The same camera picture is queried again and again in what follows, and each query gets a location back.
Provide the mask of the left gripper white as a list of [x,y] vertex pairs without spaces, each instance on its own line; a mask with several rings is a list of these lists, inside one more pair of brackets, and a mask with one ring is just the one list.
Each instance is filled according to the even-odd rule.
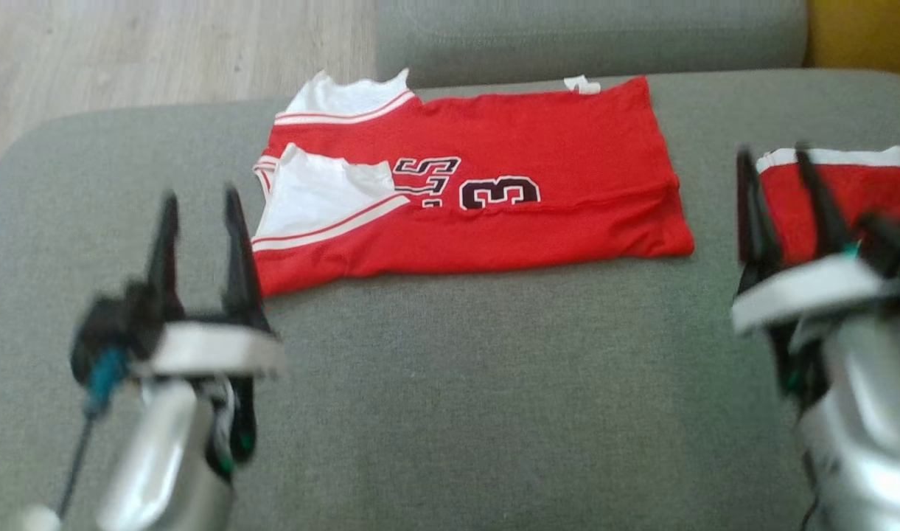
[[[224,223],[229,235],[229,265],[223,309],[231,322],[267,327],[263,296],[252,254],[240,193],[225,187]],[[176,244],[179,202],[176,194],[163,197],[152,252],[147,261],[147,309],[154,322],[173,322],[184,316],[177,292]],[[270,333],[233,324],[174,322],[162,329],[156,349],[136,362],[137,378],[259,377],[285,370],[285,350]]]

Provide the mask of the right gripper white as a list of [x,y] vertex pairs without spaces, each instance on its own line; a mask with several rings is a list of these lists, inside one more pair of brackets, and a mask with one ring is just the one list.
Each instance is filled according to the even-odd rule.
[[749,148],[740,148],[736,155],[737,252],[743,263],[739,284],[754,286],[739,294],[730,307],[737,335],[900,295],[900,277],[884,278],[862,259],[845,255],[853,249],[853,235],[837,199],[809,149],[795,147],[795,156],[812,206],[814,255],[822,259],[777,273],[783,265],[782,246],[753,155]]

